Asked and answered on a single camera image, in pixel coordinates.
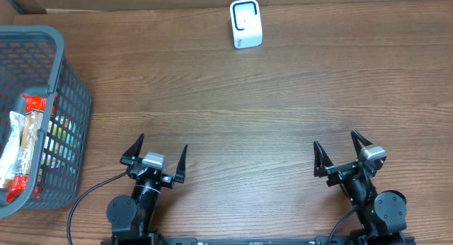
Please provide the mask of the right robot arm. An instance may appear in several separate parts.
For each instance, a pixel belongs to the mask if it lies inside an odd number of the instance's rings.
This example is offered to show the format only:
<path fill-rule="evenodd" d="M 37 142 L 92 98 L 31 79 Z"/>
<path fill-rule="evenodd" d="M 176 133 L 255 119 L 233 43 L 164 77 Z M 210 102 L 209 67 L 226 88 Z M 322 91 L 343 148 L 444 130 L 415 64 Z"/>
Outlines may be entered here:
<path fill-rule="evenodd" d="M 357 130 L 351 138 L 356 158 L 349 164 L 336 166 L 319 141 L 314 146 L 314 176 L 326 177 L 327 186 L 339 185 L 351 202 L 352 209 L 337 222 L 328 235 L 326 244 L 412 244 L 403 230 L 407 228 L 407 199 L 397 190 L 376 191 L 372 178 L 383 167 L 386 150 L 370 142 Z M 361 228 L 345 237 L 336 233 L 352 215 L 356 214 Z"/>

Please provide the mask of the white cream tube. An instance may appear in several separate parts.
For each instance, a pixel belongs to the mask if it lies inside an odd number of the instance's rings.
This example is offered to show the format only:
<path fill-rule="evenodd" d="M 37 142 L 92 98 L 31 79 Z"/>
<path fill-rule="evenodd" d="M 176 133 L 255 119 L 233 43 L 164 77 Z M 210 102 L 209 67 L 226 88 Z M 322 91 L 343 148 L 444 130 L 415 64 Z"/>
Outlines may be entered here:
<path fill-rule="evenodd" d="M 18 159 L 21 136 L 25 127 L 24 115 L 11 111 L 9 117 L 11 133 L 1 155 L 1 189 L 8 189 L 13 180 L 13 170 Z"/>

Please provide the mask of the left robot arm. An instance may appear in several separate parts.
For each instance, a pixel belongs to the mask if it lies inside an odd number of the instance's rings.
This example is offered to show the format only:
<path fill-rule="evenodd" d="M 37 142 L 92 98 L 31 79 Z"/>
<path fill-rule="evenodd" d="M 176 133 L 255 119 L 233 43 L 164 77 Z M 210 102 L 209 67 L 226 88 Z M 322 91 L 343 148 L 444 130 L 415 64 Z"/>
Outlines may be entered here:
<path fill-rule="evenodd" d="M 131 195 L 119 195 L 107 206 L 106 215 L 111 224 L 111 238 L 104 244 L 166 244 L 158 231 L 150 231 L 149 225 L 154 214 L 162 188 L 172 189 L 176 183 L 185 181 L 185 159 L 187 147 L 182 154 L 174 175 L 164 173 L 164 156 L 141 152 L 144 135 L 126 150 L 120 163 L 127 166 L 127 175 L 135 180 Z"/>

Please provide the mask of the orange cracker packet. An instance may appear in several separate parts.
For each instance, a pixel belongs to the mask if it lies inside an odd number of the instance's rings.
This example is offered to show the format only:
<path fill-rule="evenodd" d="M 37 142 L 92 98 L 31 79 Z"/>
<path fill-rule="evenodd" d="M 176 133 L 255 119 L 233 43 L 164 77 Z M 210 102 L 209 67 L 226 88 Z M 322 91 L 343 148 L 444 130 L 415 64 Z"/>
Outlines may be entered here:
<path fill-rule="evenodd" d="M 25 99 L 25 123 L 21 135 L 18 159 L 13 168 L 14 177 L 6 196 L 6 202 L 11 203 L 25 190 L 28 184 L 35 142 L 38 139 L 47 99 L 39 96 L 23 94 Z"/>

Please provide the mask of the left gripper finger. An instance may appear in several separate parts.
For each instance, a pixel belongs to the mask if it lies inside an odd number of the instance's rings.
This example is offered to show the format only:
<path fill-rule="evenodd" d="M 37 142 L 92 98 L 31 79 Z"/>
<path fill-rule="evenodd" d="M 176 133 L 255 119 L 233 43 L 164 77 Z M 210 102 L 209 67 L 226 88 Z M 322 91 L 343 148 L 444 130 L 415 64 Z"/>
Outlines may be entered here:
<path fill-rule="evenodd" d="M 184 183 L 185 181 L 185 163 L 186 163 L 186 156 L 187 156 L 188 146 L 185 145 L 183 151 L 181 153 L 180 159 L 178 161 L 178 165 L 176 168 L 175 174 L 175 182 L 177 183 Z"/>
<path fill-rule="evenodd" d="M 133 157 L 137 158 L 141 152 L 143 141 L 144 141 L 144 134 L 142 133 L 137 138 L 135 143 L 132 146 L 130 146 L 129 149 L 123 153 L 122 157 L 128 158 L 128 159 L 132 159 Z"/>

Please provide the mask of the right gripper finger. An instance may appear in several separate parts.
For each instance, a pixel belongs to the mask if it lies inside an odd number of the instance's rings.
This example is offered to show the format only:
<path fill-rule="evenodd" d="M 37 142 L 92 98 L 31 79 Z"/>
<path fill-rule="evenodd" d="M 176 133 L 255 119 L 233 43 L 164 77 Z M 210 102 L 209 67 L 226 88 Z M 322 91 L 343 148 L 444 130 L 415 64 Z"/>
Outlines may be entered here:
<path fill-rule="evenodd" d="M 350 135 L 357 156 L 363 156 L 365 147 L 372 145 L 372 143 L 368 139 L 363 137 L 357 130 L 352 130 Z"/>
<path fill-rule="evenodd" d="M 333 168 L 334 165 L 318 140 L 315 140 L 313 145 L 314 145 L 314 176 L 315 177 L 327 176 L 328 170 Z"/>

